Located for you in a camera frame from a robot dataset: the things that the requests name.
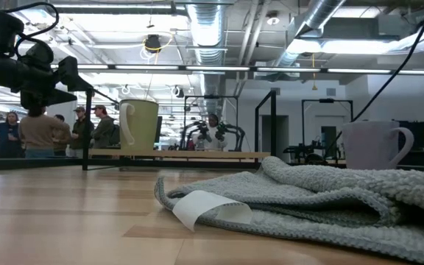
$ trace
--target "exposed ductwork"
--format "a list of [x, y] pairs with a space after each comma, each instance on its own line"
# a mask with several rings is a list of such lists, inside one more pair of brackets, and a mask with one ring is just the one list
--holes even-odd
[[[314, 30], [321, 35], [323, 26], [330, 20], [335, 12], [346, 0], [312, 0], [308, 6], [303, 20], [292, 19], [288, 29], [288, 41], [290, 43], [299, 35]], [[276, 67], [289, 67], [295, 63], [300, 54], [284, 51], [273, 63]]]
[[[224, 32], [225, 6], [218, 4], [190, 4], [187, 11], [191, 18], [191, 34], [194, 45], [222, 46]], [[197, 63], [204, 66], [220, 66], [224, 62], [224, 51], [214, 49], [197, 49], [195, 51]], [[201, 90], [204, 95], [224, 95], [225, 76], [221, 74], [203, 74], [201, 76]], [[217, 102], [206, 100], [208, 113], [219, 115], [216, 109]]]

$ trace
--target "cap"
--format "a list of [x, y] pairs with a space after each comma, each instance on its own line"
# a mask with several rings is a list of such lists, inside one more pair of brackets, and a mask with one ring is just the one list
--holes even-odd
[[76, 110], [73, 110], [73, 111], [76, 111], [76, 112], [78, 112], [78, 111], [86, 112], [86, 109], [84, 107], [77, 107]]
[[104, 105], [96, 105], [91, 110], [97, 110], [99, 108], [105, 110], [106, 109], [106, 106], [104, 106]]

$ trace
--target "white mug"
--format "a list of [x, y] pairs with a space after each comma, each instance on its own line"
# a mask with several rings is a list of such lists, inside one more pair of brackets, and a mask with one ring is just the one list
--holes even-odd
[[[410, 130], [396, 121], [357, 121], [343, 125], [346, 166], [349, 169], [395, 169], [413, 146]], [[398, 133], [405, 146], [398, 151]]]

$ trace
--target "knitted towel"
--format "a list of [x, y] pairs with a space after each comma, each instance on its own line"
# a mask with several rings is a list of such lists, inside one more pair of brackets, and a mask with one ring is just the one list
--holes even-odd
[[288, 166], [266, 158], [256, 174], [242, 172], [182, 186], [165, 194], [169, 210], [192, 191], [203, 190], [247, 203], [249, 225], [214, 219], [198, 222], [227, 230], [284, 239], [309, 239], [379, 252], [424, 264], [424, 172]]

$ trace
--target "wooden table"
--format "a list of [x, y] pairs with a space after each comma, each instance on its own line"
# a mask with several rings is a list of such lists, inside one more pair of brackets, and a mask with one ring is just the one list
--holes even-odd
[[153, 195], [232, 172], [79, 166], [0, 172], [0, 265], [404, 264], [367, 252], [183, 225]]

